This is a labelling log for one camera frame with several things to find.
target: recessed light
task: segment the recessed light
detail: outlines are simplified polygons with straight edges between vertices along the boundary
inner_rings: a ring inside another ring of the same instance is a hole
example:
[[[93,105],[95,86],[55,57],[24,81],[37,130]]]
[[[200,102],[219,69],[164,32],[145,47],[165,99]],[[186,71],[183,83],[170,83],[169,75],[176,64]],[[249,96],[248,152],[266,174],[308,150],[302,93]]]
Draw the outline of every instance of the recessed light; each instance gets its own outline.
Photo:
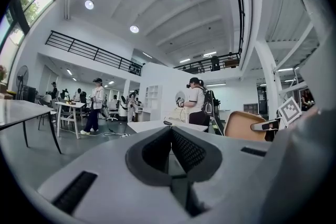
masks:
[[[211,84],[211,85],[207,85],[207,87],[213,87],[213,86],[222,86],[222,85],[226,85],[226,83],[220,83],[220,84]]]
[[[188,62],[188,61],[190,61],[190,59],[185,59],[185,60],[182,60],[180,62]]]
[[[279,69],[278,72],[283,72],[283,71],[292,71],[292,68],[286,68],[286,69]]]
[[[93,4],[93,2],[91,0],[86,0],[85,1],[85,8],[87,8],[87,9],[93,9],[93,7],[94,7],[94,4]]]
[[[130,30],[131,30],[132,33],[135,33],[135,34],[139,32],[138,26],[135,26],[135,25],[132,25],[130,27]]]
[[[145,54],[144,52],[143,52],[143,54]],[[149,57],[149,58],[153,58],[153,57],[151,57],[151,56],[149,56],[148,54],[145,54],[147,57]]]
[[[209,52],[208,54],[204,54],[203,57],[206,57],[206,56],[209,56],[209,55],[212,55],[212,54],[216,54],[217,52],[214,51],[214,52]]]

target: table leg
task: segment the table leg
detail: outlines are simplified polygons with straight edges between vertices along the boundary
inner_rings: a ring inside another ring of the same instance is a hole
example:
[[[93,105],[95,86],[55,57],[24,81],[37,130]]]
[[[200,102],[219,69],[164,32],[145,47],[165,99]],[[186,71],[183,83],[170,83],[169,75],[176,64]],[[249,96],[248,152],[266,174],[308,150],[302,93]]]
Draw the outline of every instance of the table leg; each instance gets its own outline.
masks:
[[[62,105],[59,105],[58,108],[58,119],[57,119],[57,137],[59,137],[59,126],[61,124],[61,111],[62,111]]]
[[[77,118],[76,118],[76,110],[74,108],[74,117],[73,119],[75,120],[75,130],[76,130],[76,137],[77,139],[80,139],[79,134],[78,134],[78,129],[77,129]]]
[[[83,126],[82,108],[79,109],[79,113],[80,113],[80,124]]]
[[[22,124],[23,124],[23,135],[25,136],[26,146],[28,147],[27,133],[26,133],[26,122],[22,121]]]
[[[58,145],[58,142],[57,142],[57,139],[56,139],[55,130],[54,130],[54,124],[52,123],[53,119],[51,117],[51,113],[50,112],[48,113],[48,117],[49,117],[49,123],[50,123],[50,129],[51,129],[52,137],[54,138],[54,141],[55,141],[55,144],[57,146],[59,154],[62,154],[61,149],[59,148],[59,145]]]

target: table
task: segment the table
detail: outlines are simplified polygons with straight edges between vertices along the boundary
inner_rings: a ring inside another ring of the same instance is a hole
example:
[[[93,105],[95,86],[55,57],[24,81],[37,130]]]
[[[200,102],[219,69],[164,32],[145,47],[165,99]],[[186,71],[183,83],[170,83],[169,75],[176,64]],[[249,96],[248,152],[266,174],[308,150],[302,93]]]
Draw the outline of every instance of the table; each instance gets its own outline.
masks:
[[[180,127],[186,127],[186,128],[189,128],[189,129],[200,131],[200,132],[203,132],[208,128],[207,126],[203,126],[203,125],[196,125],[196,124],[184,123],[184,122],[173,121],[173,120],[167,120],[167,121],[173,123],[174,125],[177,125],[177,126],[180,126]],[[159,127],[168,126],[168,125],[165,125],[163,123],[163,120],[144,121],[144,122],[129,122],[129,123],[127,123],[127,125],[137,133],[140,133],[140,132],[143,132],[143,131],[148,131],[148,130],[159,128]]]
[[[51,111],[52,109],[47,106],[30,103],[28,101],[0,100],[0,131],[22,122],[23,134],[26,146],[28,147],[26,121],[37,116],[48,114],[52,137],[54,138],[58,152],[62,154],[55,136],[54,125],[50,114]]]
[[[80,111],[81,124],[83,125],[82,107],[85,104],[80,103],[80,102],[76,102],[76,104],[67,104],[67,103],[63,103],[63,102],[56,102],[56,104],[59,105],[58,122],[57,122],[57,137],[59,137],[59,126],[60,126],[61,120],[63,120],[63,121],[68,121],[68,124],[69,124],[70,121],[75,123],[76,137],[77,137],[77,139],[80,139],[79,134],[78,134],[78,128],[77,128],[76,109],[79,109],[79,111]],[[62,106],[63,105],[70,107],[70,109],[69,109],[70,116],[68,116],[67,118],[61,117],[61,112],[62,112]]]

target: gray floor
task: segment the gray floor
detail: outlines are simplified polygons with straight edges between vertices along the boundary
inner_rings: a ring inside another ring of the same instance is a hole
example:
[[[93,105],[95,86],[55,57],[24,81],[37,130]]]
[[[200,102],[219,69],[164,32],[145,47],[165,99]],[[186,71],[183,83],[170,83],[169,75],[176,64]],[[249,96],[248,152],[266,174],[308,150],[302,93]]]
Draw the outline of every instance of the gray floor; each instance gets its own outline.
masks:
[[[78,140],[75,133],[60,130],[61,137],[58,137],[57,140],[62,154],[59,154],[51,135],[49,122],[45,119],[44,125],[41,123],[40,130],[38,130],[38,122],[39,119],[26,122],[29,148],[25,144],[22,124],[0,131],[0,145],[7,163],[16,176],[34,189],[37,189],[49,176],[85,151],[109,140],[119,139],[118,136],[99,135],[96,137],[81,136],[82,138]],[[105,120],[99,120],[98,124],[98,133],[109,132]],[[127,126],[126,122],[109,121],[108,124],[114,132],[135,133]]]

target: black slot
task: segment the black slot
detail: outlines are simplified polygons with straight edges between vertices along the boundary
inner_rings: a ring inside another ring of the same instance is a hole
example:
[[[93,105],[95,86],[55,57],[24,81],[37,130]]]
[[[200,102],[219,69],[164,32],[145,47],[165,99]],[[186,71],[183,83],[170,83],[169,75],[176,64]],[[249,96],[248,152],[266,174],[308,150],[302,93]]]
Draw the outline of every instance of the black slot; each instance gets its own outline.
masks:
[[[248,153],[248,154],[256,155],[259,157],[265,157],[267,153],[266,151],[256,150],[255,148],[250,148],[250,147],[243,147],[241,151]]]
[[[96,178],[96,174],[82,172],[53,202],[53,205],[69,215],[72,214]]]

